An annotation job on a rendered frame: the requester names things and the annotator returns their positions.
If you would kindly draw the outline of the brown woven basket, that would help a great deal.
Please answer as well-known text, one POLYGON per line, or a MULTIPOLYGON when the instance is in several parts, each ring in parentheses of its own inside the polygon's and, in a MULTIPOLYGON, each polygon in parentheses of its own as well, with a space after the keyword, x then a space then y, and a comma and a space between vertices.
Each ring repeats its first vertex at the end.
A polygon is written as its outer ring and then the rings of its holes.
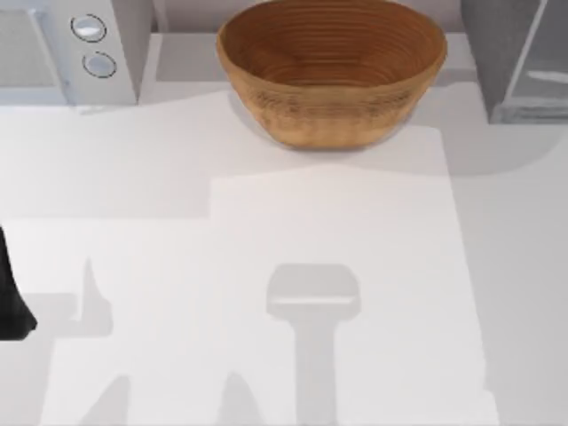
POLYGON ((355 149, 392 133, 447 56, 443 29, 393 0, 267 0, 217 31, 251 117, 296 149, 355 149))

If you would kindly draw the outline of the round microwave knob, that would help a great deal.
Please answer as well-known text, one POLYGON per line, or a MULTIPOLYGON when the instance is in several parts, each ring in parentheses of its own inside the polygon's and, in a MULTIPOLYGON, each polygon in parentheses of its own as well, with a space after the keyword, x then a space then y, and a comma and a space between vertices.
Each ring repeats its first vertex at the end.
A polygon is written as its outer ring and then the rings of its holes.
POLYGON ((83 69, 91 76, 98 79, 112 77, 117 71, 116 61, 102 51, 86 54, 82 58, 83 69))
POLYGON ((73 17, 70 29, 75 37, 86 43, 99 43, 107 35, 106 23, 94 14, 73 17))

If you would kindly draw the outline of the pale microwave oven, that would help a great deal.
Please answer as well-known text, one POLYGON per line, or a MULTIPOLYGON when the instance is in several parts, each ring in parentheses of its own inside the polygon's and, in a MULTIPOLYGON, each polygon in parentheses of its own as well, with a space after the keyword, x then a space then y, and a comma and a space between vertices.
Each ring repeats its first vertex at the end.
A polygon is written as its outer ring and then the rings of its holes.
POLYGON ((137 104, 154 24, 154 0, 0 0, 0 106, 137 104), (84 14, 106 23, 99 43, 72 33, 70 20, 84 14), (95 51, 116 61, 112 77, 83 69, 95 51))

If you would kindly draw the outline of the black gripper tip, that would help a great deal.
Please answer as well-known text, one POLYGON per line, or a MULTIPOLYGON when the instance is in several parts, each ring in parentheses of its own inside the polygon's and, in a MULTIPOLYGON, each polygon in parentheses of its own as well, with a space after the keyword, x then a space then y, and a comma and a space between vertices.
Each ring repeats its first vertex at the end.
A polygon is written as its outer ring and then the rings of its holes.
POLYGON ((0 226, 0 341, 23 341, 37 324, 17 287, 4 229, 0 226))

